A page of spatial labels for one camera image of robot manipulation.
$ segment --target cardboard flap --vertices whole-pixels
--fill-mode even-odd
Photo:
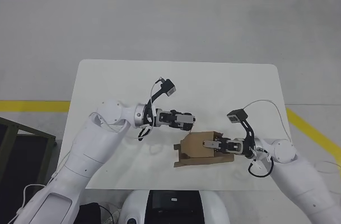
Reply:
[[[214,150],[203,146],[205,140],[214,140],[214,132],[190,133],[180,142],[181,152],[191,158],[214,157]]]

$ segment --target black cable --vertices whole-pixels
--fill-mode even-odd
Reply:
[[[110,211],[108,209],[106,209],[105,207],[101,206],[100,204],[99,204],[99,207],[103,208],[104,210],[106,210],[110,214],[110,217],[112,217],[112,223],[114,224],[114,218],[113,218],[112,213],[110,213]]]
[[[249,172],[252,176],[254,176],[254,177],[257,177],[257,178],[265,178],[265,177],[267,177],[268,175],[270,175],[270,174],[272,173],[272,170],[273,170],[274,162],[273,162],[272,157],[270,158],[270,160],[271,160],[271,168],[270,168],[269,172],[268,172],[267,174],[265,174],[265,175],[260,176],[260,175],[256,175],[256,174],[254,174],[253,172],[251,172],[251,167],[253,166],[252,163],[250,163],[250,166],[249,166],[249,168],[248,168],[247,170],[248,170],[248,172]]]

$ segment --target gray floor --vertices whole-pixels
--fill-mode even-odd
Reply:
[[[87,58],[274,64],[287,107],[341,146],[341,0],[0,0],[0,100],[70,100]],[[58,139],[67,119],[0,115]],[[333,160],[291,133],[311,162]],[[341,192],[338,175],[324,178]],[[232,223],[308,223],[280,192],[220,194]]]

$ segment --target black metal frame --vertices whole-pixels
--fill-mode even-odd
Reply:
[[[52,149],[55,145],[55,136],[51,134],[47,134],[45,132],[41,132],[34,128],[27,127],[25,125],[22,125],[16,122],[12,122],[10,120],[7,120],[1,117],[0,117],[0,124],[7,126],[7,130],[3,137],[2,144],[0,145],[0,182],[2,180],[2,176],[7,166],[8,158],[11,154],[16,137],[20,135],[27,135],[27,136],[40,136],[40,137],[44,137],[48,139],[44,157],[42,160],[42,165],[41,165],[39,175],[37,178],[37,182],[36,182],[37,184],[45,184],[45,176],[46,176],[47,169],[49,166],[49,161],[52,155]],[[18,134],[19,130],[22,130],[31,134]]]

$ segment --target white robot body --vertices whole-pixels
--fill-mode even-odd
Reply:
[[[150,190],[135,190],[125,200],[119,217],[119,224],[144,224],[151,203]],[[203,221],[205,224],[230,224],[226,207],[221,198],[212,191],[199,191]],[[170,203],[182,203],[181,198],[169,198]]]
[[[162,81],[162,89],[152,96],[147,105],[138,104],[125,108],[115,100],[102,103],[77,134],[64,166],[58,173],[56,172],[45,188],[37,192],[24,208],[17,211],[15,223],[73,223],[79,210],[81,193],[94,173],[113,155],[130,127],[140,128],[144,125],[157,127],[162,124],[181,130],[191,130],[195,117],[190,113],[159,110],[158,112],[163,115],[156,118],[152,102],[162,93],[169,96],[175,91],[175,86],[170,80],[165,81],[161,78],[159,81]],[[110,125],[117,125],[121,129],[111,130]],[[318,172],[298,154],[291,143],[283,139],[266,141],[257,139],[255,146],[255,149],[251,147],[250,149],[257,161],[262,161],[268,170],[272,170],[270,167],[273,167],[271,177],[279,189],[303,210],[312,223],[341,224],[341,208],[332,200]],[[129,196],[124,203],[120,223],[144,223],[149,193],[150,191],[134,191]],[[216,193],[200,191],[199,194],[201,198],[199,203],[206,224],[230,223],[226,207]],[[132,218],[136,223],[129,223]]]

